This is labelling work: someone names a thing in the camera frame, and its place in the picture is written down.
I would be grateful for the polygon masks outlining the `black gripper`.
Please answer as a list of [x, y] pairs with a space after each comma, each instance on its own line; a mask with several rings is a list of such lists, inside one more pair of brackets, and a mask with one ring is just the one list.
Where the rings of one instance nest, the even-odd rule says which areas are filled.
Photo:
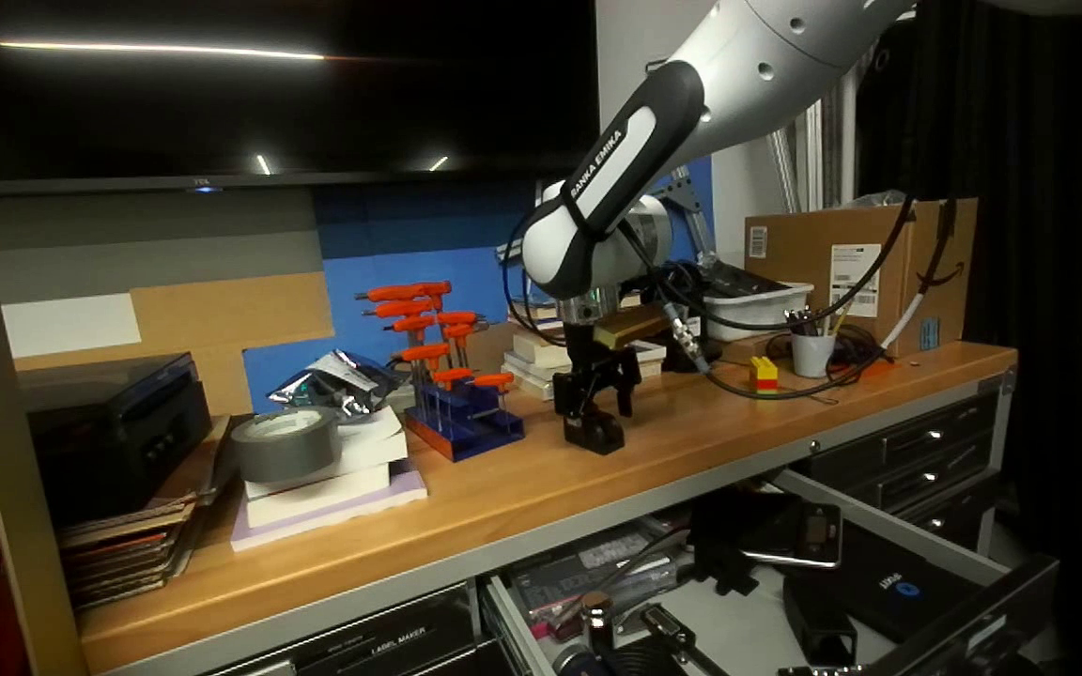
[[636, 387], [640, 387], [640, 359], [631, 350], [610, 350], [593, 336], [591, 328], [566, 321], [562, 328], [562, 346], [569, 355], [566, 375], [553, 375], [553, 404], [562, 422], [562, 429], [576, 423], [578, 417], [578, 394], [596, 394], [606, 387], [617, 387], [617, 408], [623, 417], [636, 413]]

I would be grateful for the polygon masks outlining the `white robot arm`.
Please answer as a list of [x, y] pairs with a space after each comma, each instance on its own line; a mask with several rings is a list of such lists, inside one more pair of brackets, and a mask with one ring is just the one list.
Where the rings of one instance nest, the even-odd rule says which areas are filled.
[[611, 114], [576, 170], [548, 186], [518, 234], [522, 271], [556, 299], [587, 299], [566, 320], [569, 375], [553, 400], [566, 433], [611, 433], [593, 404], [617, 351], [593, 321], [621, 290], [662, 261], [662, 248], [626, 225], [642, 192], [683, 166], [760, 137], [816, 99], [894, 25], [914, 0], [715, 0], [700, 25], [657, 61]]

